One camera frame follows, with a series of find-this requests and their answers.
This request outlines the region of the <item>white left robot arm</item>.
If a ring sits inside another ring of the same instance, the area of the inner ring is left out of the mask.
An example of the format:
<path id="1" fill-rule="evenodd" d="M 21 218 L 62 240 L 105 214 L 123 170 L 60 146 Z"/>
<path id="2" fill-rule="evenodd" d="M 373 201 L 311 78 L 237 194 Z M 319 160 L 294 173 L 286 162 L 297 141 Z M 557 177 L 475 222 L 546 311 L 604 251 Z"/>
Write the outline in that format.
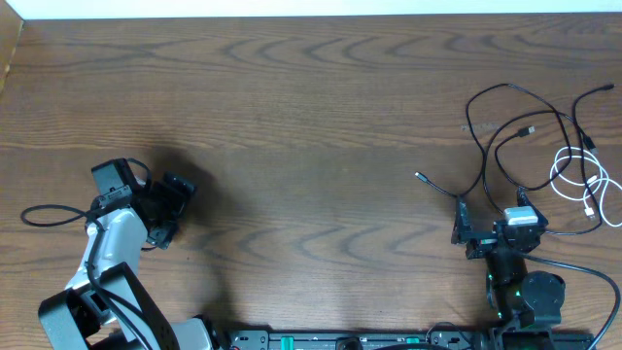
<path id="1" fill-rule="evenodd" d="M 171 172 L 139 180 L 134 159 L 92 167 L 99 195 L 83 213 L 88 242 L 65 289 L 41 302 L 39 321 L 55 349 L 218 349 L 210 322 L 169 322 L 138 279 L 141 254 L 165 250 L 196 187 Z"/>

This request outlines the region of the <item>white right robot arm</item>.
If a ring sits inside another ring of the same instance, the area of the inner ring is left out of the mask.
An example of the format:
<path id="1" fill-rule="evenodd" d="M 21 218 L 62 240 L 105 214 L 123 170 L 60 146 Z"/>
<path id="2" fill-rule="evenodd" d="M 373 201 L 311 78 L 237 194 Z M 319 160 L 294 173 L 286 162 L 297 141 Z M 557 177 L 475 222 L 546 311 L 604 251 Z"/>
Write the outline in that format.
<path id="1" fill-rule="evenodd" d="M 451 242 L 465 246 L 469 260 L 486 262 L 488 298 L 500 317 L 477 337 L 477 349 L 553 349 L 552 328 L 562 320 L 564 279 L 530 272 L 524 258 L 540 244 L 548 221 L 523 190 L 516 196 L 517 205 L 503 210 L 489 230 L 474 229 L 467 203 L 456 198 Z"/>

